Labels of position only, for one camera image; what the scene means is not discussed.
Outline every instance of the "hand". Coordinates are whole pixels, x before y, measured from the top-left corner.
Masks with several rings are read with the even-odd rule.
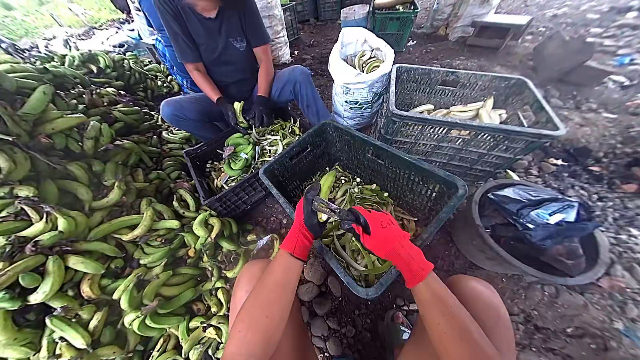
[[[379,258],[391,261],[400,270],[407,288],[421,283],[433,271],[422,250],[409,233],[402,230],[390,213],[354,206],[348,210],[356,222],[341,221],[340,227],[362,242]]]
[[[269,98],[258,95],[253,102],[249,122],[255,127],[267,127],[273,124],[273,113],[269,109]]]
[[[281,249],[302,261],[307,260],[314,240],[319,238],[326,229],[326,222],[318,221],[317,212],[312,209],[318,192],[320,192],[320,183],[313,183],[305,190],[304,196],[296,206],[291,230],[280,246]]]
[[[222,114],[224,114],[225,119],[231,124],[231,126],[237,127],[238,119],[236,117],[236,110],[234,106],[229,104],[229,102],[225,99],[224,96],[221,96],[216,100],[216,105],[222,110]]]

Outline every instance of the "pile of plantains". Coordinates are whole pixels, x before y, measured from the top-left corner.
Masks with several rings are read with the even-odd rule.
[[[163,65],[0,54],[0,357],[220,358],[250,226],[201,206]]]

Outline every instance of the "dark gray t-shirt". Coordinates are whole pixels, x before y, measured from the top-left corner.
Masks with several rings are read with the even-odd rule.
[[[154,0],[178,59],[203,63],[224,97],[248,100],[258,82],[253,49],[268,44],[253,0],[230,0],[214,18],[204,17],[185,0]]]

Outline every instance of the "sandal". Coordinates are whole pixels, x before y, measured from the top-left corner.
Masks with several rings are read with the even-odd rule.
[[[413,326],[398,310],[391,309],[385,314],[384,337],[387,344],[387,359],[394,359],[394,350],[406,343]]]

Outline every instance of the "crate handle hole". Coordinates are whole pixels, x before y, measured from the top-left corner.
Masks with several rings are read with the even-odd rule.
[[[296,160],[300,159],[304,154],[306,154],[309,150],[309,145],[304,146],[302,149],[296,151],[293,155],[289,156],[289,163],[294,163]]]
[[[457,89],[458,86],[460,86],[460,80],[455,80],[455,79],[442,79],[438,84],[438,87],[440,88]]]

